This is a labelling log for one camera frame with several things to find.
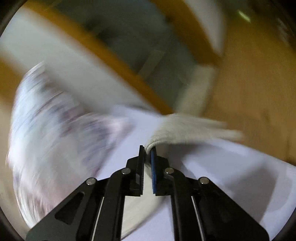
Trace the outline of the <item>pink floral quilt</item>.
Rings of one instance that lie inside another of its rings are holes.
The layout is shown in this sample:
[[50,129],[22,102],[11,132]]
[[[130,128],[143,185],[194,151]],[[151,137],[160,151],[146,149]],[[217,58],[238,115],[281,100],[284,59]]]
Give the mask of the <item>pink floral quilt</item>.
[[50,80],[42,63],[29,70],[16,90],[6,159],[26,224],[35,226],[96,177],[131,129],[127,118],[87,112]]

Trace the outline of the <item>wooden framed wall niche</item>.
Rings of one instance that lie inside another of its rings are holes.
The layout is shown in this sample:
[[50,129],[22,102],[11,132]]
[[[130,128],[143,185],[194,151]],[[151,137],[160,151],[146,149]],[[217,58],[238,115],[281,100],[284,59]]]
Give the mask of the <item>wooden framed wall niche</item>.
[[16,72],[44,62],[88,109],[175,111],[198,67],[216,67],[215,1],[1,1],[1,53]]

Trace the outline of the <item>white bed sheet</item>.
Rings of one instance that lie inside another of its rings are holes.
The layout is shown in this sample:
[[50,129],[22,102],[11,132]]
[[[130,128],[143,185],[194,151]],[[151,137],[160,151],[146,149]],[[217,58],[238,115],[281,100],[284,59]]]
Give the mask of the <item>white bed sheet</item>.
[[[111,153],[97,179],[124,168],[162,121],[157,113],[123,105],[114,106],[110,113],[128,118],[133,129]],[[295,166],[225,140],[173,145],[163,155],[190,178],[208,177],[260,223],[271,240],[295,240]]]

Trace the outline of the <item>beige knit sweater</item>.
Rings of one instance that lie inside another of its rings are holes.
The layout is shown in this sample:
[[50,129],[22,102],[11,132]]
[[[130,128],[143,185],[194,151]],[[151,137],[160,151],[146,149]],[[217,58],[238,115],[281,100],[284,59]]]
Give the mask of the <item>beige knit sweater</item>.
[[149,152],[158,145],[192,144],[217,138],[237,141],[243,138],[243,133],[228,130],[220,121],[175,113],[161,118],[144,148]]

